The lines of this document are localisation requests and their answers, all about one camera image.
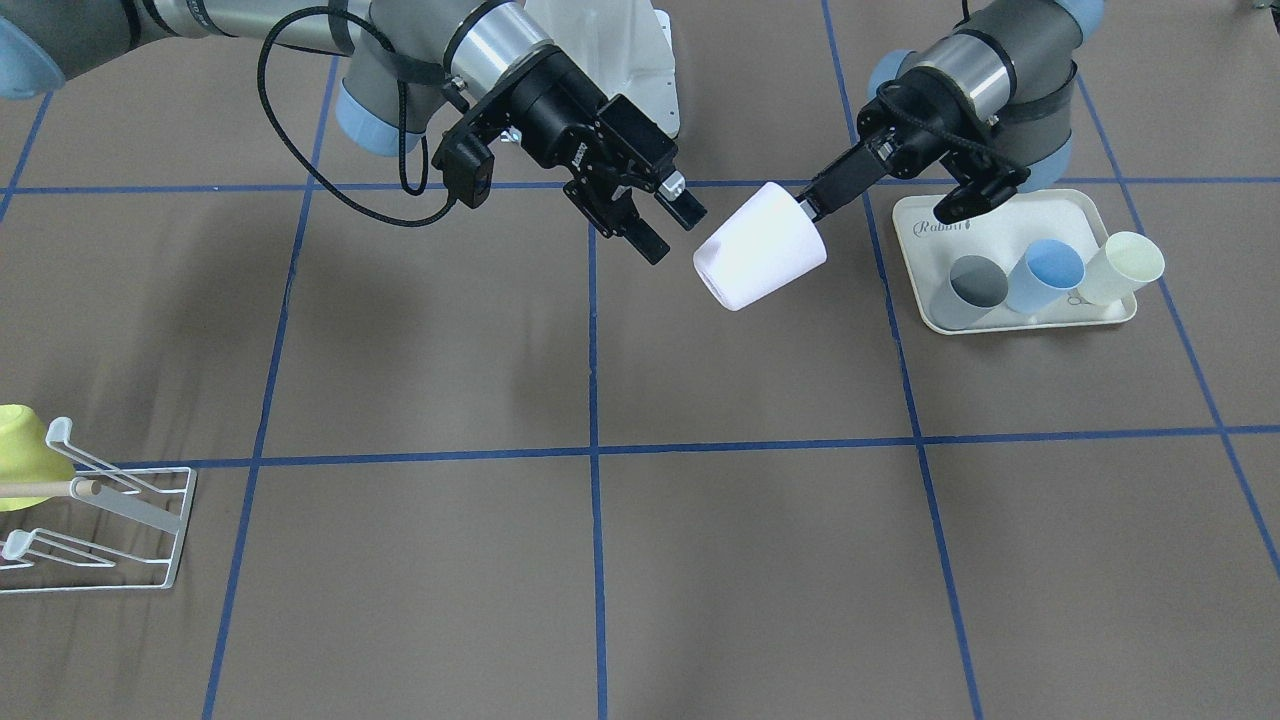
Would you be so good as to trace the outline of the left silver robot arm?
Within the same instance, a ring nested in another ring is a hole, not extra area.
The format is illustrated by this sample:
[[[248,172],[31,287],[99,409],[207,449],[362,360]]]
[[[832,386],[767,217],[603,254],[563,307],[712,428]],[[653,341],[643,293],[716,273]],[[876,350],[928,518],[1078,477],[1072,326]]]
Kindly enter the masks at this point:
[[[954,188],[934,218],[954,225],[1060,179],[1073,151],[1075,51],[1102,1],[992,1],[920,51],[881,59],[856,142],[797,195],[818,222],[884,179],[941,165]]]

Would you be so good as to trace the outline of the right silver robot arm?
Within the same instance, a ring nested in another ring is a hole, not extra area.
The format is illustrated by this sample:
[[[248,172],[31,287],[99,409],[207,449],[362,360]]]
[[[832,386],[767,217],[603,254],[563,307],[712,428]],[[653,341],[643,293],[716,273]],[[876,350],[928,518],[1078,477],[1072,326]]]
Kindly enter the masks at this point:
[[[685,229],[705,208],[687,190],[676,142],[631,99],[607,95],[518,1],[5,1],[3,96],[26,100],[163,38],[253,38],[255,82],[268,123],[335,199],[388,225],[426,227],[492,191],[492,143],[506,131],[541,168],[564,168],[564,196],[603,236],[649,263],[668,243],[643,219],[634,192],[653,196]],[[394,158],[399,186],[421,195],[407,156],[430,119],[460,119],[425,152],[442,173],[443,206],[422,219],[389,217],[339,191],[289,138],[268,95],[278,47],[349,59],[335,99],[346,135]]]

